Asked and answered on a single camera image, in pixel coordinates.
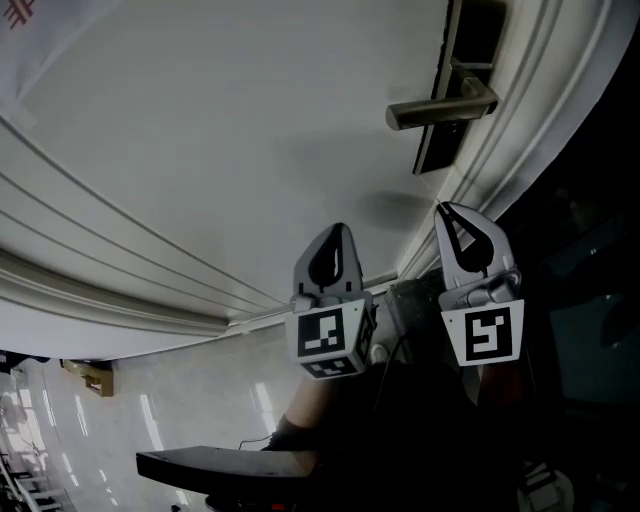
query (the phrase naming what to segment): tiled floor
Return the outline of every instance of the tiled floor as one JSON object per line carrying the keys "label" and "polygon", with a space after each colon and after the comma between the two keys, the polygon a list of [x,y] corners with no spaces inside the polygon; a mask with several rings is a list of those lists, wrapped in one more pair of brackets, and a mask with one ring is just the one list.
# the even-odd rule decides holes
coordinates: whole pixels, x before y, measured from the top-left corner
{"label": "tiled floor", "polygon": [[[374,339],[392,336],[379,312]],[[44,471],[65,510],[204,511],[204,496],[138,476],[135,453],[205,444],[237,448],[268,435],[301,379],[284,326],[114,363],[115,396],[100,398],[58,361],[0,374],[3,451],[12,467]],[[245,445],[259,449],[266,442]]]}

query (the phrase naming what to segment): door molding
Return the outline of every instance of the door molding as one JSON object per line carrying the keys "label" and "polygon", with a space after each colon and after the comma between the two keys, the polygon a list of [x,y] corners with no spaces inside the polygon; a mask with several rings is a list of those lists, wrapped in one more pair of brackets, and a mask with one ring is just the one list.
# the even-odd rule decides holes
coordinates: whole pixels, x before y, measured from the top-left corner
{"label": "door molding", "polygon": [[227,329],[226,319],[107,292],[4,251],[0,251],[0,299],[77,320],[165,334],[215,337]]}
{"label": "door molding", "polygon": [[[501,98],[498,108],[471,125],[450,168],[422,176],[429,185],[446,174],[437,198],[490,219],[524,193],[584,121],[640,16],[634,0],[527,0],[510,7],[489,82]],[[438,261],[436,204],[399,263],[401,279],[420,277]]]}
{"label": "door molding", "polygon": [[282,304],[108,201],[1,115],[0,153],[3,249],[55,271],[73,268],[75,279],[96,286],[108,282],[121,293],[204,315]]}

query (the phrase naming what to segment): door handle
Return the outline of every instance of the door handle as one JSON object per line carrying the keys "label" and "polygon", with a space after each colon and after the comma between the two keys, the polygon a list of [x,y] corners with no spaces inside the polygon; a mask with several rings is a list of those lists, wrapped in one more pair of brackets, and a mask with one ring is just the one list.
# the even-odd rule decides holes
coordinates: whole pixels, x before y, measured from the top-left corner
{"label": "door handle", "polygon": [[462,96],[389,105],[385,115],[389,128],[407,130],[435,123],[479,119],[491,114],[498,105],[498,97],[470,71],[479,66],[485,65],[463,64],[451,59],[451,67],[461,79]]}

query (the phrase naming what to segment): white door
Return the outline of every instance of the white door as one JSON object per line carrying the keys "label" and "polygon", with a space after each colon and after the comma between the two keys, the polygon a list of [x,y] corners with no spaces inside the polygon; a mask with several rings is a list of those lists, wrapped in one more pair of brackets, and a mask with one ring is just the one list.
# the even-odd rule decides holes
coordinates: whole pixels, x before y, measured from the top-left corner
{"label": "white door", "polygon": [[418,178],[422,131],[389,130],[384,111],[431,95],[445,0],[123,1],[0,126],[0,247],[223,323],[286,303],[334,222],[365,278],[419,276],[434,196],[499,216],[597,101],[639,9],[505,4],[498,108]]}

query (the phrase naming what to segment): white cloth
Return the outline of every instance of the white cloth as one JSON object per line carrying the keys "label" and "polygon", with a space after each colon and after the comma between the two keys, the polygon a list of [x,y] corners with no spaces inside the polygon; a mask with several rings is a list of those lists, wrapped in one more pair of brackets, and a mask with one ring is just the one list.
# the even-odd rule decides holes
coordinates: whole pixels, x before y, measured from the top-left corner
{"label": "white cloth", "polygon": [[46,68],[120,0],[0,0],[0,115],[9,117]]}

